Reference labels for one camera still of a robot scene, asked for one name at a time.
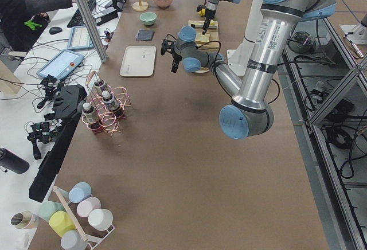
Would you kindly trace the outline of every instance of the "computer mouse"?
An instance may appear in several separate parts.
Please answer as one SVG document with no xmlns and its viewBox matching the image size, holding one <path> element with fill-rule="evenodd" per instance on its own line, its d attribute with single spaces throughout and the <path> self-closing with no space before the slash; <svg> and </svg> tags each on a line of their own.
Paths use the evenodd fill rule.
<svg viewBox="0 0 367 250">
<path fill-rule="evenodd" d="M 58 27 L 58 26 L 53 26 L 50 28 L 50 34 L 51 35 L 54 35 L 54 34 L 57 34 L 57 33 L 60 33 L 63 29 Z"/>
</svg>

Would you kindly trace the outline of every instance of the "blue tablet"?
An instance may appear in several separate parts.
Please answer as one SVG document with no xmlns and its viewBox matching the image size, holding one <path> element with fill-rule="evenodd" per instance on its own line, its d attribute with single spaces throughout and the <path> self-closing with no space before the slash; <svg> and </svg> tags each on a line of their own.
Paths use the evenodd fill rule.
<svg viewBox="0 0 367 250">
<path fill-rule="evenodd" d="M 41 77 L 51 75 L 58 80 L 62 80 L 72 73 L 83 59 L 82 54 L 63 49 L 36 73 Z"/>
<path fill-rule="evenodd" d="M 85 25 L 74 26 L 71 28 L 67 49 L 88 50 L 92 49 L 93 47 L 93 42 Z"/>
</svg>

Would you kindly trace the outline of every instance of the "black tumbler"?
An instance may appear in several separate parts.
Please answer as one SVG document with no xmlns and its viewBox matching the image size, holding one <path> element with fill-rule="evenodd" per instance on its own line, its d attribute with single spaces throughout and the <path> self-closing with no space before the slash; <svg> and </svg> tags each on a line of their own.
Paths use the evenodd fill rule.
<svg viewBox="0 0 367 250">
<path fill-rule="evenodd" d="M 22 174 L 29 169 L 29 163 L 7 149 L 0 148 L 0 166 L 17 174 Z"/>
</svg>

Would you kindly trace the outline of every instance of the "green bowl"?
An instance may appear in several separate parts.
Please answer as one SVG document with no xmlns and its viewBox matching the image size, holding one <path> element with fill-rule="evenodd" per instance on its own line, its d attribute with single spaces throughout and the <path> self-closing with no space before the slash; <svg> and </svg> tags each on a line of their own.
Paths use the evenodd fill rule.
<svg viewBox="0 0 367 250">
<path fill-rule="evenodd" d="M 145 12 L 145 13 L 140 15 L 140 20 L 145 25 L 154 24 L 156 19 L 157 19 L 157 15 L 153 12 Z"/>
</svg>

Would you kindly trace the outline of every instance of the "person's arm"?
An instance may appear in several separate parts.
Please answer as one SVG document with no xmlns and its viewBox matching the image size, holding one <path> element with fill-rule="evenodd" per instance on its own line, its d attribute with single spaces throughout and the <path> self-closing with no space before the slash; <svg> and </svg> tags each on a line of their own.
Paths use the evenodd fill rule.
<svg viewBox="0 0 367 250">
<path fill-rule="evenodd" d="M 42 12 L 54 11 L 72 7 L 73 0 L 25 0 L 27 13 L 36 15 Z"/>
</svg>

